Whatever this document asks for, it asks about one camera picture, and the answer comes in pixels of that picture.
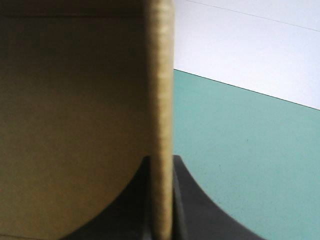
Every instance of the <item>teal surface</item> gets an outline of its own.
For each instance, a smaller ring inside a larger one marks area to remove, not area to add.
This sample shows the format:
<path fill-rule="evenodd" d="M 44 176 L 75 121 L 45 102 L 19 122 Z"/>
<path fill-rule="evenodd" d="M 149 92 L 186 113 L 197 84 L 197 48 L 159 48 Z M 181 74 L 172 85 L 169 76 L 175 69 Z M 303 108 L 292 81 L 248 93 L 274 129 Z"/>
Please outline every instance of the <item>teal surface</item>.
<path fill-rule="evenodd" d="M 320 111 L 174 71 L 174 153 L 268 240 L 320 239 Z"/>

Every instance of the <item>tan cardboard surface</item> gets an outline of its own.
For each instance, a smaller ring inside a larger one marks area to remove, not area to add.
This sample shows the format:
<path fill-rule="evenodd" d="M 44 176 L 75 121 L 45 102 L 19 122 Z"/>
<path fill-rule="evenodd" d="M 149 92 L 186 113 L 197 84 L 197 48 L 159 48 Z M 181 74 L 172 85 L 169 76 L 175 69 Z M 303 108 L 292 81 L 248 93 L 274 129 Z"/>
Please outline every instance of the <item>tan cardboard surface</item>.
<path fill-rule="evenodd" d="M 143 49 L 140 18 L 0 18 L 0 234 L 62 237 L 129 182 L 149 154 Z"/>
<path fill-rule="evenodd" d="M 146 0 L 148 83 L 151 105 L 151 186 L 153 231 L 157 240 L 172 233 L 172 92 L 174 6 L 172 0 Z"/>

